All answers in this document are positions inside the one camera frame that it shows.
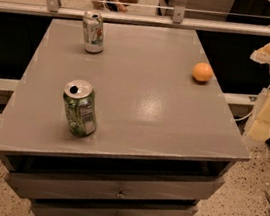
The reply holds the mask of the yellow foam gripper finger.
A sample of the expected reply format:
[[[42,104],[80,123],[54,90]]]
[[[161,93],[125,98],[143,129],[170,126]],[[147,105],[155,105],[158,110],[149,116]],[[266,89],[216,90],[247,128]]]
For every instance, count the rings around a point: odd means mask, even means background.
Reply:
[[[270,42],[267,45],[252,52],[250,59],[259,64],[269,64],[270,63]]]

